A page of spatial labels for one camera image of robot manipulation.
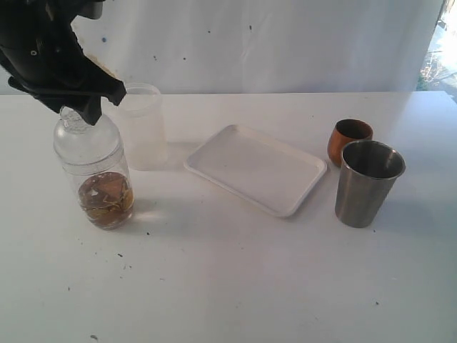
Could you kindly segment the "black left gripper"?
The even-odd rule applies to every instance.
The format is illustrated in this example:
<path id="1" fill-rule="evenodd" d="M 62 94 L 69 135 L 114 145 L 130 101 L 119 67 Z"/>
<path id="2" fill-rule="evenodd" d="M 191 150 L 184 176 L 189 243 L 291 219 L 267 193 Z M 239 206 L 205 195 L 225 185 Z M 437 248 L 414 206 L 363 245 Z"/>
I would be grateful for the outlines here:
<path id="1" fill-rule="evenodd" d="M 1 63 L 12 75 L 9 86 L 56 113 L 73 109 L 94 126 L 101 117 L 101 98 L 118 106 L 126 89 L 106 73 L 90 74 L 84 81 L 86 57 L 71 22 L 78 16 L 99 19 L 102 10 L 103 1 L 2 1 Z M 30 90 L 20 82 L 45 90 Z M 80 91 L 48 90 L 54 87 Z"/>

